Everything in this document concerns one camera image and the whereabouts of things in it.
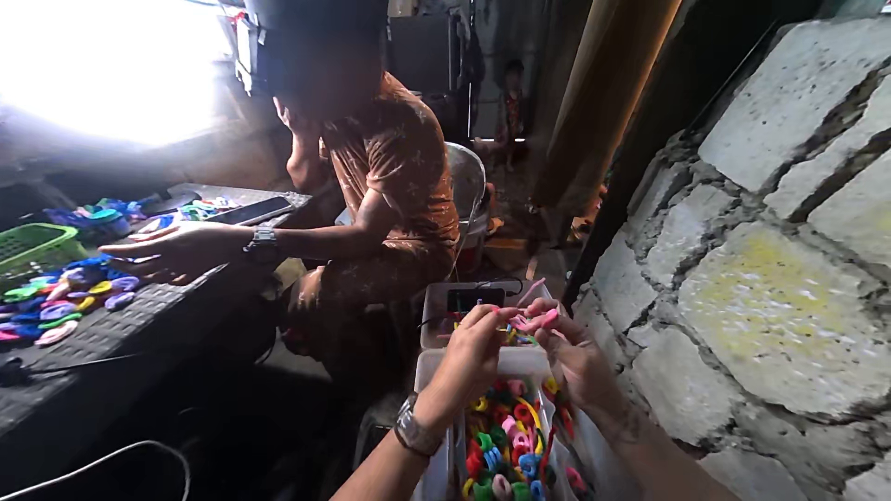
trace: plastic basket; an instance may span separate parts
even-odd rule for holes
[[[40,273],[87,258],[84,246],[68,226],[33,223],[0,233],[0,292]]]

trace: gray concrete wall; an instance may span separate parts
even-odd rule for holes
[[[795,26],[675,136],[574,306],[744,501],[891,498],[891,19]]]

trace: hand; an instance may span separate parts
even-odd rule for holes
[[[444,432],[454,417],[486,392],[498,374],[503,333],[495,329],[517,308],[477,305],[452,333],[433,381],[418,396],[414,415],[425,428]]]
[[[322,134],[322,126],[318,122],[301,118],[293,110],[293,107],[289,108],[285,102],[285,99],[273,97],[275,112],[278,113],[279,120],[282,121],[285,127],[289,128],[292,134],[300,138],[311,141],[318,140]]]
[[[186,285],[210,269],[237,259],[253,238],[246,226],[181,221],[139,237],[137,243],[103,245],[99,252],[116,258],[155,258],[138,263],[113,259],[111,266],[155,283]]]
[[[529,317],[538,316],[558,306],[557,300],[538,298],[529,305],[526,313]],[[588,415],[598,409],[614,419],[621,418],[627,403],[616,385],[612,365],[584,327],[560,315],[552,329],[535,331],[535,340],[548,352],[552,367],[559,368],[554,373],[563,372],[569,398],[574,404]]]

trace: white cable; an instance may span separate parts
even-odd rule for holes
[[[473,205],[470,206],[470,217],[467,218],[467,230],[464,231],[464,238],[461,239],[461,245],[458,246],[458,252],[455,253],[454,260],[452,261],[452,270],[449,271],[449,275],[451,275],[452,272],[454,271],[454,279],[456,282],[460,282],[461,278],[458,276],[458,268],[455,265],[458,264],[458,257],[461,256],[461,251],[463,251],[463,249],[464,249],[464,244],[467,243],[468,235],[470,234],[470,226],[473,224],[473,215],[476,214],[477,206],[479,205],[479,202],[482,200],[483,196],[485,196],[485,193],[483,193],[483,195],[480,195],[480,197],[473,202]],[[460,231],[461,219],[460,218],[458,218],[458,228],[459,228],[458,236],[460,237],[461,236],[461,231]]]
[[[83,473],[83,472],[89,470],[90,468],[92,468],[100,463],[104,463],[105,461],[112,459],[112,457],[114,457],[114,456],[118,456],[120,454],[127,452],[130,449],[138,448],[141,446],[155,446],[157,448],[161,448],[161,449],[169,452],[170,454],[176,456],[176,459],[178,459],[179,462],[183,465],[184,485],[183,485],[182,501],[185,501],[186,498],[189,497],[189,489],[192,487],[192,468],[189,467],[189,461],[185,458],[185,456],[183,456],[183,453],[179,452],[178,450],[176,450],[170,446],[166,446],[158,441],[155,441],[155,440],[143,440],[141,442],[136,442],[135,444],[130,444],[130,445],[126,446],[125,448],[120,448],[107,456],[100,457],[99,459],[93,461],[92,463],[90,463],[86,466],[77,468],[77,470],[75,470],[71,473],[66,473],[66,474],[62,475],[61,477],[58,477],[58,478],[55,478],[52,480],[47,480],[45,482],[38,483],[37,485],[32,485],[31,487],[24,488],[18,492],[13,492],[12,494],[7,494],[6,496],[0,497],[0,501],[7,501],[9,499],[15,499],[17,497],[24,496],[25,494],[29,494],[36,490],[43,489],[44,487],[50,487],[51,485],[55,485],[59,482],[66,481],[68,479],[75,477],[76,475],[79,475],[80,473]]]

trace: smartphone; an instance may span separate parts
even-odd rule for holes
[[[238,209],[221,212],[215,216],[207,218],[207,221],[215,223],[225,223],[227,225],[252,225],[260,221],[280,216],[292,212],[294,206],[284,197],[274,197],[257,203],[251,203]]]
[[[481,304],[494,304],[498,308],[504,306],[504,289],[450,289],[445,294],[445,309],[451,312],[468,312]]]

